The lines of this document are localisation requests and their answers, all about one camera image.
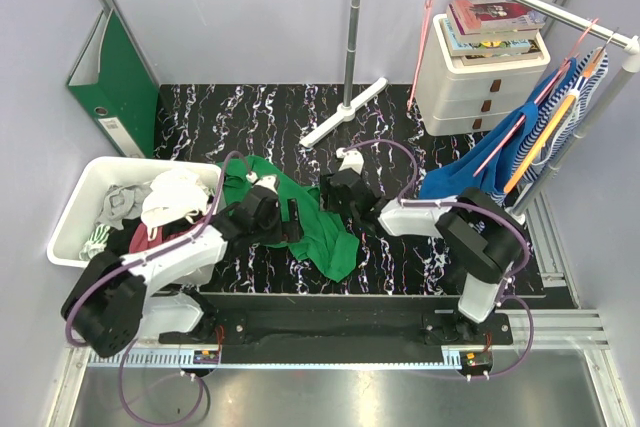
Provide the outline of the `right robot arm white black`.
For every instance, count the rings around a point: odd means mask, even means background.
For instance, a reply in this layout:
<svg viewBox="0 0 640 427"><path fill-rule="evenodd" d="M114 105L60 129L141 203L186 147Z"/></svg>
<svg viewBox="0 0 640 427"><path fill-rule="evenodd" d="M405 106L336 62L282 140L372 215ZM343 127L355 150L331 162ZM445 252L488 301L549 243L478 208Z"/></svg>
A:
<svg viewBox="0 0 640 427"><path fill-rule="evenodd" d="M370 235L441 238L466 272L454 331L476 343L490 330L488 317L502 302L508 278L526 267L530 249L523 228L485 192L469 187L438 200L397 200L375 195L352 168L325 174L321 207Z"/></svg>

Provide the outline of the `green tank top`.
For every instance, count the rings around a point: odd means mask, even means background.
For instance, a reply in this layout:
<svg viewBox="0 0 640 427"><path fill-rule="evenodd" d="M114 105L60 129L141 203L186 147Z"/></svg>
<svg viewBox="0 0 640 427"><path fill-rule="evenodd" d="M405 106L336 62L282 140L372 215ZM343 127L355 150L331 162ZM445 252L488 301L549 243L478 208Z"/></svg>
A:
<svg viewBox="0 0 640 427"><path fill-rule="evenodd" d="M289 199L297 202L302 238L296 243L266 242L270 248L288 248L298 261L309 260L326 278L341 282L357 266L360 240L347 232L338 214L320 209L320 189L304 186L281 172L268 160L249 155L244 161L232 159L225 172L223 192L230 204L241 201L251 184L246 178L251 170L258 176L275 175L279 180L278 196L281 203Z"/></svg>

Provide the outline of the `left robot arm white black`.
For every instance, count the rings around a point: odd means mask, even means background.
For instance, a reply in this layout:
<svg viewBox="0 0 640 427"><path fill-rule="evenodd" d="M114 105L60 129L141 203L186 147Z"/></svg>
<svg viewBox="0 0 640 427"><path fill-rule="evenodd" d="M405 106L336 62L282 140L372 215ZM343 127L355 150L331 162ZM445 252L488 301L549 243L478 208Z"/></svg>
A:
<svg viewBox="0 0 640 427"><path fill-rule="evenodd" d="M277 189L275 177L264 177L241 201L174 240L140 253L96 255L61 308L68 341L109 358L144 338L213 340L222 330L219 311L198 290L213 267L253 245L303 237L298 201L281 200Z"/></svg>

